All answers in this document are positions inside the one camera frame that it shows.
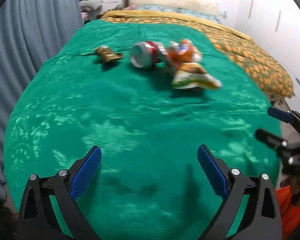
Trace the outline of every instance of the crushed soda can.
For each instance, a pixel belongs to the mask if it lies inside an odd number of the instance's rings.
[[[137,42],[130,50],[130,62],[136,68],[150,69],[160,61],[158,43],[155,41]]]
[[[96,48],[95,54],[97,54],[104,63],[113,62],[123,57],[122,53],[115,53],[106,45]]]

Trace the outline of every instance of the cabinet handle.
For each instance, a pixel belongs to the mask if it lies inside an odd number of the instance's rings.
[[[253,5],[253,0],[251,0],[251,4],[250,4],[250,11],[249,11],[249,16],[248,16],[248,18],[250,18],[250,16],[251,16],[252,5]]]
[[[281,17],[281,9],[279,11],[279,17],[278,17],[278,21],[277,21],[277,27],[275,28],[275,32],[277,32],[277,30],[278,30],[278,26],[279,26],[279,22],[280,22],[280,17]]]
[[[297,80],[298,84],[300,85],[300,80],[298,80],[298,78],[296,78],[296,80]]]

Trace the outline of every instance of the green bedsheet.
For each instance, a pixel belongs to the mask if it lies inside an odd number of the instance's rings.
[[[221,90],[173,90],[162,68],[130,66],[135,42],[181,38],[204,54]],[[124,54],[117,66],[92,54],[103,44]],[[101,239],[196,240],[221,203],[197,161],[198,146],[246,175],[267,172],[276,181],[275,153],[253,137],[258,127],[280,134],[268,106],[248,75],[192,28],[93,21],[43,64],[10,116],[4,160],[12,198],[19,207],[29,175],[52,176],[95,144],[101,169],[77,203]]]

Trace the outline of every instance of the blue gripper pad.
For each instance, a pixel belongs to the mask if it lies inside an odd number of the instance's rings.
[[[275,119],[278,119],[285,123],[290,123],[292,120],[292,117],[289,113],[282,111],[280,109],[274,108],[272,106],[268,108],[267,112],[268,112],[269,116],[274,117]]]
[[[81,197],[101,163],[101,149],[95,147],[71,181],[70,196],[73,200]]]
[[[206,174],[214,193],[225,200],[229,191],[227,188],[227,178],[215,162],[215,158],[206,145],[201,145],[197,151],[198,161]]]

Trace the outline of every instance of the can lid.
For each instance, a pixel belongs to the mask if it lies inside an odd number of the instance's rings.
[[[153,64],[146,42],[137,42],[130,51],[130,61],[136,68],[150,68]]]
[[[96,50],[101,49],[101,48],[108,48],[108,46],[107,45],[101,45],[101,46],[97,47]]]

